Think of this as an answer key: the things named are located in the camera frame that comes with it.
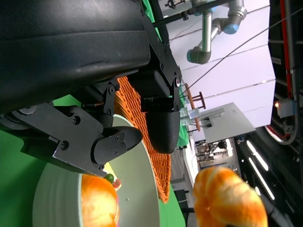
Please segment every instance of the bolt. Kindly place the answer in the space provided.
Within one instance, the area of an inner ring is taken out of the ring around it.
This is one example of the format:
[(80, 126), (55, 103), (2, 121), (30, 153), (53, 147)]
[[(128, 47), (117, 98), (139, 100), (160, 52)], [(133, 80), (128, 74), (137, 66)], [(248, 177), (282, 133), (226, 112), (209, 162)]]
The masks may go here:
[(64, 141), (62, 141), (62, 143), (60, 144), (60, 149), (61, 149), (61, 150), (66, 150), (66, 149), (68, 148), (68, 146), (69, 146), (68, 141), (64, 140)]
[(175, 85), (176, 85), (176, 87), (180, 86), (180, 80), (179, 80), (179, 78), (175, 78)]
[(80, 121), (81, 121), (81, 119), (80, 119), (80, 117), (78, 117), (78, 116), (74, 116), (73, 118), (72, 118), (72, 122), (74, 123), (74, 124), (79, 124), (80, 123)]
[(115, 90), (114, 90), (113, 86), (110, 86), (110, 87), (108, 88), (108, 92), (109, 92), (110, 95), (113, 95), (113, 94), (114, 94)]

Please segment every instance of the white wall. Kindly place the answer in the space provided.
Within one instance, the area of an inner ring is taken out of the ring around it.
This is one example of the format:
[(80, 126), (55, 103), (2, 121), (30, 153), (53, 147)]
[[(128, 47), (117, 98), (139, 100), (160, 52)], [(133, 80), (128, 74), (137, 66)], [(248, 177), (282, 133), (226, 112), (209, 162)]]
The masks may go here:
[[(244, 4), (249, 13), (238, 32), (234, 35), (218, 35), (212, 43), (212, 57), (205, 65), (192, 64), (186, 58), (188, 50), (198, 45), (202, 39), (202, 16), (189, 16), (187, 21), (178, 20), (167, 24), (170, 47), (186, 83), (191, 85), (218, 60), (268, 27), (269, 0), (244, 0)], [(190, 4), (182, 7), (182, 10), (186, 10)], [(227, 12), (227, 7), (219, 6), (213, 13), (213, 18), (227, 17)], [(163, 9), (163, 15), (170, 16), (173, 13), (173, 9)], [(270, 124), (275, 74), (267, 44), (268, 31), (216, 66), (191, 88), (192, 95), (202, 92), (206, 110), (234, 102), (254, 127)]]

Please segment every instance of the wicker basket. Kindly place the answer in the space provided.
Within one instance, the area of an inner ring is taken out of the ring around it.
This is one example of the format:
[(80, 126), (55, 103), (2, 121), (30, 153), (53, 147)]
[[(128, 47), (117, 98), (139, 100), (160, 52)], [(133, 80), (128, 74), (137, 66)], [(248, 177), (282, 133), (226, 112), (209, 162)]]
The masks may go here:
[(126, 77), (118, 79), (120, 90), (116, 93), (115, 113), (124, 116), (134, 127), (138, 128), (143, 135), (151, 159), (155, 174), (158, 195), (163, 203), (169, 200), (170, 181), (170, 155), (157, 153), (151, 145), (148, 137), (145, 114), (141, 112), (140, 96), (133, 89)]

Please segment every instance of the white panel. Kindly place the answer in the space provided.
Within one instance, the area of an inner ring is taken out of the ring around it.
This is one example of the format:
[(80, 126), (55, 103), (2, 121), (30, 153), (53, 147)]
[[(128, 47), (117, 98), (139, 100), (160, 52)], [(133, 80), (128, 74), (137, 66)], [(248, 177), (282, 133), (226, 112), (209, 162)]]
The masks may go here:
[(207, 143), (235, 137), (255, 130), (235, 103), (229, 103), (217, 109), (221, 108), (224, 109), (224, 115), (219, 117), (211, 115), (209, 119), (212, 127), (203, 128)]
[(269, 6), (269, 0), (244, 0), (244, 6), (248, 12)]
[[(264, 9), (260, 9), (258, 11), (252, 12), (247, 15), (246, 19), (242, 22), (238, 32), (234, 35), (227, 35), (225, 33), (221, 33), (218, 35), (213, 43), (212, 43), (212, 57), (210, 61), (214, 61), (226, 56), (229, 52), (234, 50), (236, 47), (264, 30), (268, 27), (269, 22), (269, 7)], [(202, 28), (202, 23), (200, 21), (193, 26), (191, 29), (187, 30), (193, 31)], [(174, 32), (174, 35), (171, 35), (169, 32), (170, 38), (177, 35), (178, 32)], [(187, 52), (189, 49), (192, 49), (194, 46), (198, 45), (202, 39), (202, 30), (193, 32), (183, 37), (179, 37), (175, 39), (171, 44), (170, 48), (172, 50), (173, 56), (178, 65), (182, 70), (188, 69), (196, 66), (197, 64), (192, 64), (187, 61)], [(254, 38), (243, 47), (238, 49), (235, 53), (249, 50), (251, 48), (255, 48), (258, 46), (262, 46), (268, 43), (268, 31)]]
[(206, 110), (234, 102), (243, 112), (255, 110), (273, 104), (275, 81), (246, 87), (243, 89), (205, 98)]
[(249, 119), (250, 123), (255, 128), (270, 125), (273, 105), (267, 105), (251, 111), (244, 112), (244, 115)]
[(246, 87), (205, 99), (206, 110), (234, 102), (252, 125), (261, 127), (270, 123), (275, 81)]
[[(183, 80), (192, 85), (218, 61), (183, 70)], [(268, 46), (239, 53), (223, 60), (191, 89), (193, 96), (201, 91), (204, 97), (275, 79)]]

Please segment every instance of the black cable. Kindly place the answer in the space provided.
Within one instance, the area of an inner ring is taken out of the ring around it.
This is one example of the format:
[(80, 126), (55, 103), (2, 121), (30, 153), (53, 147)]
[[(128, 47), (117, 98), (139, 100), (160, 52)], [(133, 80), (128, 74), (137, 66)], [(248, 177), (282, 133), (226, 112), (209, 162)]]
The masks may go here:
[(196, 21), (195, 23), (193, 23), (190, 27), (188, 27), (188, 28), (182, 30), (181, 32), (179, 32), (178, 35), (176, 35), (176, 36), (170, 41), (170, 44), (171, 44), (176, 38), (178, 38), (178, 36), (179, 36), (181, 33), (187, 31), (188, 29), (190, 29), (191, 27), (193, 27), (196, 23), (198, 23), (198, 22), (201, 21), (201, 20), (202, 20), (202, 18), (199, 19), (198, 21)]
[(197, 79), (192, 85), (190, 85), (188, 87), (188, 89), (190, 89), (193, 85), (195, 85), (200, 79), (202, 79), (204, 76), (206, 76), (211, 70), (213, 70), (218, 64), (220, 64), (225, 58), (227, 58), (228, 56), (230, 56), (232, 53), (234, 53), (237, 49), (241, 48), (243, 45), (245, 45), (246, 43), (248, 43), (250, 40), (256, 38), (258, 35), (262, 34), (263, 32), (273, 28), (274, 26), (280, 24), (282, 21), (286, 20), (287, 18), (295, 15), (296, 13), (300, 12), (303, 8), (300, 8), (299, 10), (297, 10), (296, 12), (292, 13), (291, 15), (283, 18), (282, 20), (276, 22), (275, 24), (273, 24), (272, 26), (264, 29), (263, 31), (259, 32), (258, 34), (256, 34), (255, 36), (253, 36), (252, 38), (250, 38), (249, 40), (245, 41), (244, 43), (242, 43), (240, 46), (238, 46), (236, 49), (234, 49), (232, 52), (230, 52), (228, 55), (226, 55), (224, 58), (222, 58), (220, 61), (218, 61), (218, 63), (216, 63), (213, 67), (210, 68), (210, 70), (208, 70), (205, 74), (203, 74), (199, 79)]

